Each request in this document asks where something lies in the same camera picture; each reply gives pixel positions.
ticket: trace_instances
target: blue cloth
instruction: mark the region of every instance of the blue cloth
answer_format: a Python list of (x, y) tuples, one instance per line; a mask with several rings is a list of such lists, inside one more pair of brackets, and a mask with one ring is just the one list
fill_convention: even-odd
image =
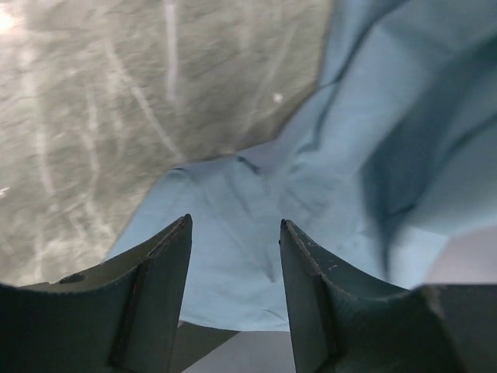
[(288, 328), (282, 218), (416, 286), (444, 238), (497, 222), (496, 19), (495, 0), (335, 0), (315, 93), (280, 136), (168, 172), (109, 258), (190, 213), (181, 319), (222, 329)]

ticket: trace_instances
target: metal surface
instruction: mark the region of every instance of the metal surface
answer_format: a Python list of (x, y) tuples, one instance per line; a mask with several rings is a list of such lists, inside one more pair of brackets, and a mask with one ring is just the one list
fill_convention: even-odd
[(169, 371), (191, 230), (187, 215), (56, 284), (0, 285), (0, 371)]
[(497, 371), (497, 286), (398, 288), (290, 221), (280, 246), (298, 373)]

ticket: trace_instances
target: crumpled cloth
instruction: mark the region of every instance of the crumpled cloth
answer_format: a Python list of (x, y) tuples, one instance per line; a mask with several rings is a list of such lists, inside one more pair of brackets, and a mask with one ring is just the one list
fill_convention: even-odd
[(280, 136), (168, 172), (109, 257), (191, 214), (181, 319), (222, 329), (288, 329), (282, 218), (422, 283), (447, 237), (497, 222), (496, 20), (495, 0), (335, 0), (315, 93)]

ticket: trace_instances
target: scratched surface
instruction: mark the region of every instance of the scratched surface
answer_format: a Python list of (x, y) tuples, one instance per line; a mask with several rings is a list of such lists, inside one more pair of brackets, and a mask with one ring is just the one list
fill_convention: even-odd
[(266, 141), (331, 0), (0, 2), (0, 281), (97, 264), (171, 166)]

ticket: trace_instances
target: light blue cloth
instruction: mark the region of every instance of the light blue cloth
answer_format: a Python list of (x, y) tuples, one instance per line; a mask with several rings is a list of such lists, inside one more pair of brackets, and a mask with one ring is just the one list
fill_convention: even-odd
[[(431, 234), (497, 222), (497, 2), (335, 0), (334, 8), (316, 92), (281, 135), (167, 173), (109, 253), (190, 213), (182, 320), (288, 328), (282, 218), (404, 287), (419, 284), (440, 253), (444, 240)], [(412, 242), (394, 244), (405, 227), (417, 230)]]

